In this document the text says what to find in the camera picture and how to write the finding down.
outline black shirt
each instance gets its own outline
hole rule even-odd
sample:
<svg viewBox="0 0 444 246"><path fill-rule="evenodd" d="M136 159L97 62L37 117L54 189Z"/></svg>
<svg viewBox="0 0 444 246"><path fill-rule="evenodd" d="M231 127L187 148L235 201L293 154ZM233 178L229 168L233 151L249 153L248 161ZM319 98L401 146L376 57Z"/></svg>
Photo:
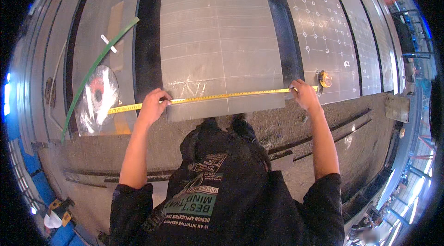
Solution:
<svg viewBox="0 0 444 246"><path fill-rule="evenodd" d="M119 184L111 204L112 244L343 245L339 174L317 180L301 204L281 171L266 172L245 154L242 141L225 139L228 147L208 149L198 162L184 155L166 200L154 210L151 184Z"/></svg>

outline grinding disc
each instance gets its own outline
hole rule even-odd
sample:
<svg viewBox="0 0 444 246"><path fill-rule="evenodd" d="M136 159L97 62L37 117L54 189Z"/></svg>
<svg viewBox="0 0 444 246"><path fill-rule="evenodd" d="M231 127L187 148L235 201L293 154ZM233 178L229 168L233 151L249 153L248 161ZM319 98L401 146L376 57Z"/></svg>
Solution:
<svg viewBox="0 0 444 246"><path fill-rule="evenodd" d="M76 119L80 122L80 134L97 135L102 126L112 120L108 110L119 102L119 86L114 72L107 66L97 66L83 90L76 108Z"/></svg>

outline gray steel plate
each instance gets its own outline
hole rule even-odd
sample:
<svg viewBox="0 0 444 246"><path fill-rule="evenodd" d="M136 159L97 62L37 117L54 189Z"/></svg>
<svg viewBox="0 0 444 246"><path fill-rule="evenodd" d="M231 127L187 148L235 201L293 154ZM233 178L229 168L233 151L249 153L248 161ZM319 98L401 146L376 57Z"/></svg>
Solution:
<svg viewBox="0 0 444 246"><path fill-rule="evenodd" d="M72 69L72 89L77 89L91 64L105 47L104 35L112 40L119 31L137 16L139 0L86 0L75 39ZM117 53L109 51L101 64L109 66L119 83L122 105L134 104L133 61L134 31L131 28L115 44ZM137 119L135 111L116 114L113 121L104 125L102 134L129 134Z"/></svg>
<svg viewBox="0 0 444 246"><path fill-rule="evenodd" d="M397 74L396 57L390 31L378 0L362 0L362 2L369 14L376 36L382 68L383 91L391 91L397 87Z"/></svg>
<svg viewBox="0 0 444 246"><path fill-rule="evenodd" d="M361 0L341 0L352 26L361 69L362 95L381 92L378 53L369 19Z"/></svg>
<svg viewBox="0 0 444 246"><path fill-rule="evenodd" d="M52 30L49 38L45 40L46 55L44 56L44 76L43 82L45 83L49 77L53 77L55 74L55 106L51 108L51 113L54 120L59 126L63 127L66 119L66 102L65 102L65 56L66 47L62 52L64 44L69 40L71 21L76 12L77 2L79 0L62 0L57 14L52 22ZM57 62L59 61L60 54L62 53L60 64L57 72ZM60 140L61 130L57 127L49 117L48 105L45 105L45 120L46 127L50 141ZM70 139L69 134L65 135L65 139Z"/></svg>
<svg viewBox="0 0 444 246"><path fill-rule="evenodd" d="M317 85L317 73L333 78L319 101L327 104L359 97L358 65L339 0L287 0L301 48L305 81Z"/></svg>
<svg viewBox="0 0 444 246"><path fill-rule="evenodd" d="M282 69L267 0L161 0L164 89L190 98L282 88ZM283 95L170 106L181 121L284 107Z"/></svg>

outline concrete floor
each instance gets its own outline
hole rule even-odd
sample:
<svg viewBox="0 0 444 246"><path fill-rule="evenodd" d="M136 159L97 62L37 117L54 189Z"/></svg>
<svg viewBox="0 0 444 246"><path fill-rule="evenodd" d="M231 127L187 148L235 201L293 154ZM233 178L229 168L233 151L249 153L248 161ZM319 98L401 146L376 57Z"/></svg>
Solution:
<svg viewBox="0 0 444 246"><path fill-rule="evenodd" d="M330 127L357 116L363 110L373 109L372 121L336 143L343 200L369 182L384 165L394 123L385 117L385 98L386 94L381 93L323 106ZM305 116L303 109L287 100L285 108L253 112L249 122L263 145L272 149L311 136ZM162 116L153 125L148 137L148 171L176 169L182 161L180 143L201 121L170 123ZM229 126L230 117L218 117L217 121L225 129ZM63 170L118 174L129 138L129 135L78 137L74 134L74 139L66 141L63 146L51 144L48 149L39 150L42 167L53 190L59 197L70 196L76 202L71 208L73 217L92 234L109 232L111 197L116 184L107 183L99 188L69 182L65 180ZM283 175L293 198L302 201L314 183L312 157L294 162L283 171ZM153 185L153 200L157 205L166 196L166 182L154 182Z"/></svg>

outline fluorescent light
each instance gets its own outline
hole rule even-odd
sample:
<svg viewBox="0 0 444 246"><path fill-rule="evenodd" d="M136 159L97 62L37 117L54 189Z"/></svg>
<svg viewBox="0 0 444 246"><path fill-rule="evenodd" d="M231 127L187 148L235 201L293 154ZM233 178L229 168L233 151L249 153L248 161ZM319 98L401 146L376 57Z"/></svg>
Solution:
<svg viewBox="0 0 444 246"><path fill-rule="evenodd" d="M9 103L9 95L10 94L11 94L11 86L8 83L4 86L4 103L5 104Z"/></svg>
<svg viewBox="0 0 444 246"><path fill-rule="evenodd" d="M415 198L419 195L419 193L421 192L422 186L424 184L424 180L425 178L422 177L418 180L418 182L415 184L414 188L412 189L412 197L410 197L410 199L408 200L408 205L410 206L413 201L415 200Z"/></svg>
<svg viewBox="0 0 444 246"><path fill-rule="evenodd" d="M9 104L4 104L3 105L3 112L4 112L5 116L8 115L11 112L11 110L9 108Z"/></svg>
<svg viewBox="0 0 444 246"><path fill-rule="evenodd" d="M396 235L398 234L398 232L399 232L399 228L401 227L401 225L402 225L402 224L399 224L399 225L396 227L395 233L393 234L393 236L392 236L390 242L388 243L388 246L392 246L392 243L393 243L393 241L395 241Z"/></svg>
<svg viewBox="0 0 444 246"><path fill-rule="evenodd" d="M391 173L390 176L388 177L388 181L387 181L387 183L385 184L385 188L384 188L384 190L382 191L382 194L381 194L381 195L384 195L385 191L387 190L387 187L389 186L389 183L390 183L391 179L393 178L393 175L395 174L395 171L396 171L396 168L393 169L392 173ZM380 209L382 208L382 205L383 205L383 204L384 204L384 203L378 202L378 205L376 206L376 209L377 209L377 210L380 210Z"/></svg>
<svg viewBox="0 0 444 246"><path fill-rule="evenodd" d="M410 217L410 221L408 222L409 224L413 223L413 219L415 218L415 213L416 213L416 207L418 206L418 197L415 199L414 203L413 203L413 210L412 210L412 216Z"/></svg>
<svg viewBox="0 0 444 246"><path fill-rule="evenodd" d="M432 160L427 160L427 164L425 165L424 173L428 173L430 170L430 165L432 164Z"/></svg>

